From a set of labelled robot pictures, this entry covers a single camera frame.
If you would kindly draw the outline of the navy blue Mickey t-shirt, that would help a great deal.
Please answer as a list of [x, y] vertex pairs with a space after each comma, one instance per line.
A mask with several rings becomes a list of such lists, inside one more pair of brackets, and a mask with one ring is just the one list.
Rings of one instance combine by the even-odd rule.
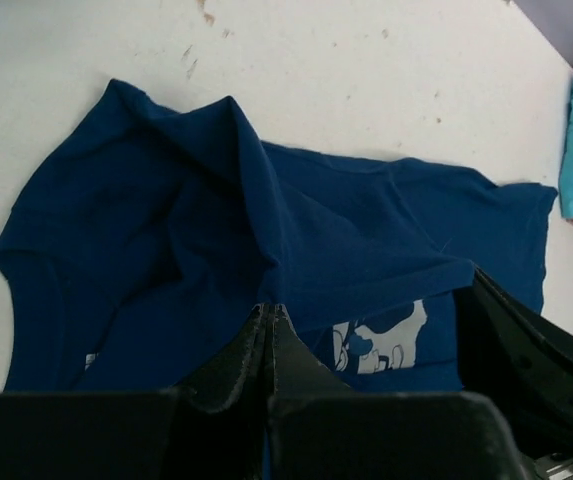
[[481, 269], [540, 310], [556, 196], [271, 144], [232, 98], [179, 113], [113, 80], [0, 235], [5, 387], [168, 387], [266, 303], [359, 391], [456, 391], [454, 291]]

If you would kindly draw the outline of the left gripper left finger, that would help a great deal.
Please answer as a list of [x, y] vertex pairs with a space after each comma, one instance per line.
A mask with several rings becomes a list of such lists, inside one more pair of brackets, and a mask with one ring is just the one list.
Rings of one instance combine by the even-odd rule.
[[0, 394], [0, 479], [259, 479], [267, 308], [179, 385]]

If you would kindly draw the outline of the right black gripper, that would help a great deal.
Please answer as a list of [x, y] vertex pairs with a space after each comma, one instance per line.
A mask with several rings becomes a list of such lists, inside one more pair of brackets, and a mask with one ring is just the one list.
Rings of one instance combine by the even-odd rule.
[[573, 335], [482, 270], [454, 299], [464, 388], [492, 400], [523, 453], [573, 454]]

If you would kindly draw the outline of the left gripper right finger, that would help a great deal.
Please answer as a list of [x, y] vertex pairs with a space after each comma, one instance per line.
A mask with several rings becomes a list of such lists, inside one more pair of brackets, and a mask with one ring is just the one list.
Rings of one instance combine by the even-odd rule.
[[362, 394], [304, 345], [283, 305], [267, 317], [273, 479], [518, 479], [520, 455], [487, 398]]

